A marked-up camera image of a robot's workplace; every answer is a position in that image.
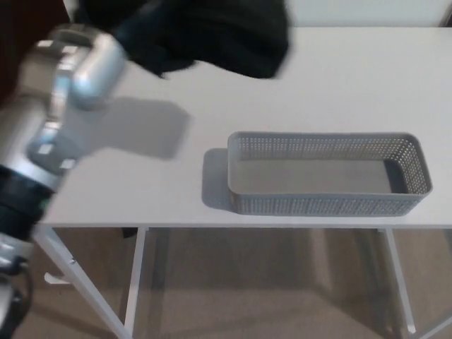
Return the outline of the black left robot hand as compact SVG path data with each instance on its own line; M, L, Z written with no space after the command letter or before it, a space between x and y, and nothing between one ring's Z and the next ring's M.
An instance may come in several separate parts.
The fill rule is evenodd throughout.
M165 42L186 1L79 1L73 21L111 34L130 61L163 78L195 63Z

